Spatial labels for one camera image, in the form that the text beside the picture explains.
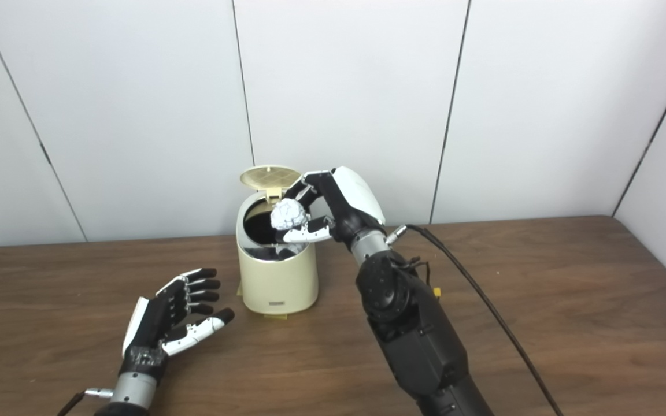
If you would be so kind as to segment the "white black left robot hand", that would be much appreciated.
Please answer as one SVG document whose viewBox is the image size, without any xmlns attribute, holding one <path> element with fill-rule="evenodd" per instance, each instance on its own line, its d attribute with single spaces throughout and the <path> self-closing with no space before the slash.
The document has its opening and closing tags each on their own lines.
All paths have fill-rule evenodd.
<svg viewBox="0 0 666 416">
<path fill-rule="evenodd" d="M 219 300 L 216 276 L 215 268 L 183 272 L 152 298 L 138 298 L 123 341 L 120 374 L 147 374 L 159 382 L 172 356 L 195 347 L 235 318 L 231 308 L 214 311 L 211 305 Z"/>
</svg>

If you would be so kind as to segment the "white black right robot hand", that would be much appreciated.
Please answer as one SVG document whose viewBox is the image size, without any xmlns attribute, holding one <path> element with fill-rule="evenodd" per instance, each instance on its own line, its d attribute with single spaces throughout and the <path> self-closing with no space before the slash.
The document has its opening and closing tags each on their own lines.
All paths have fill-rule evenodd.
<svg viewBox="0 0 666 416">
<path fill-rule="evenodd" d="M 355 237 L 367 230 L 384 232 L 386 223 L 380 203 L 367 182 L 350 168 L 304 173 L 288 187 L 281 203 L 296 201 L 306 210 L 318 198 L 331 216 L 312 219 L 292 227 L 275 225 L 279 243 L 312 243 L 333 239 L 351 248 Z"/>
</svg>

